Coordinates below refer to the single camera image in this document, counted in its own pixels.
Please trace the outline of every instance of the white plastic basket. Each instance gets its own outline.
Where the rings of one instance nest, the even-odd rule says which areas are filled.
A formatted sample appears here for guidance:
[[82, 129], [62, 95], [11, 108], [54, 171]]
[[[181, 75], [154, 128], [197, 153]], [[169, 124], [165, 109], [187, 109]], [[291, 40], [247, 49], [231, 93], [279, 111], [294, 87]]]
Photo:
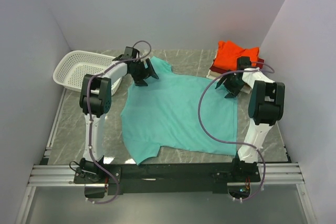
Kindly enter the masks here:
[[[72, 51], [57, 65], [53, 79], [65, 88], [80, 92], [84, 75], [101, 73], [107, 69], [115, 57], [86, 51]], [[112, 84], [112, 95], [117, 91], [121, 78]]]

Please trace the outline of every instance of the marble table surface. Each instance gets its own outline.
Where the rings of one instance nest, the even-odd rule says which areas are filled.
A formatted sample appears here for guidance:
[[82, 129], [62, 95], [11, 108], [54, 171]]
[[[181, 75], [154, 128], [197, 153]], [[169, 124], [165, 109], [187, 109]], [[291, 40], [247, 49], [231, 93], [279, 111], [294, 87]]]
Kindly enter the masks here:
[[[122, 54], [123, 50], [97, 52], [116, 57]], [[169, 62], [174, 73], [206, 77], [216, 55], [216, 50], [153, 50], [151, 55]], [[112, 107], [107, 114], [104, 127], [103, 147], [105, 157], [115, 164], [135, 163], [123, 143], [120, 118], [131, 82], [130, 75], [123, 77], [117, 92], [112, 97]], [[244, 141], [248, 130], [248, 103], [249, 95], [240, 93], [238, 96], [238, 142]], [[79, 161], [82, 158], [85, 146], [85, 120], [79, 107], [79, 92], [66, 90], [57, 125], [48, 165], [67, 165], [72, 160]], [[262, 154], [265, 161], [288, 161], [278, 125], [270, 130], [263, 147]], [[143, 163], [231, 162], [232, 158], [233, 156], [228, 155], [190, 152], [164, 146], [161, 147], [158, 157], [149, 158]]]

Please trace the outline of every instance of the teal cloth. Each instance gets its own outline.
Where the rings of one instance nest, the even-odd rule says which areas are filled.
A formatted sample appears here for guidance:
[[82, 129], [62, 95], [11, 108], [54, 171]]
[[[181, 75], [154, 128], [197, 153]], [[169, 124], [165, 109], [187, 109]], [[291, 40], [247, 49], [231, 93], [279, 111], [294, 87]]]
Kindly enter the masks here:
[[[236, 154], [236, 145], [219, 143], [208, 137], [198, 122], [197, 106], [202, 92], [211, 82], [206, 78], [174, 74], [171, 65], [151, 59], [159, 80], [146, 79], [147, 87], [134, 83], [128, 89], [121, 112], [122, 137], [127, 150], [139, 164], [157, 156], [161, 146], [215, 154]], [[206, 92], [201, 117], [215, 137], [237, 140], [237, 99], [225, 99], [224, 86]]]

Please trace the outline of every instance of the folded orange towel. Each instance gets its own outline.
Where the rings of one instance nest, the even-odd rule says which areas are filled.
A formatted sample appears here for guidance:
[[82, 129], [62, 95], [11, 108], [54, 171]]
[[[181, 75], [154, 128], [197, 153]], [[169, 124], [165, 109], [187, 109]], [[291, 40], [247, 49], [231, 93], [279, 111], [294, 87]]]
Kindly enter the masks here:
[[258, 61], [259, 47], [244, 49], [234, 44], [232, 41], [219, 41], [217, 57], [214, 62], [216, 68], [225, 70], [237, 70], [237, 59], [241, 56], [250, 57], [250, 61]]

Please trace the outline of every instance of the black wire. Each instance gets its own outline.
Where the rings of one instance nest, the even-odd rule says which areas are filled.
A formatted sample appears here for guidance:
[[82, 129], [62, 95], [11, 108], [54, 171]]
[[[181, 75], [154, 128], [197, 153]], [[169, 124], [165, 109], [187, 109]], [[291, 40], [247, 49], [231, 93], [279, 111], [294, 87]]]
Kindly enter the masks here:
[[73, 170], [74, 172], [76, 172], [76, 170], [75, 169], [73, 169], [72, 167], [71, 167], [71, 163], [72, 162], [74, 162], [76, 165], [78, 165], [79, 166], [79, 164], [76, 162], [76, 161], [71, 161], [70, 163], [69, 163], [69, 167], [70, 167], [70, 169], [71, 170]]

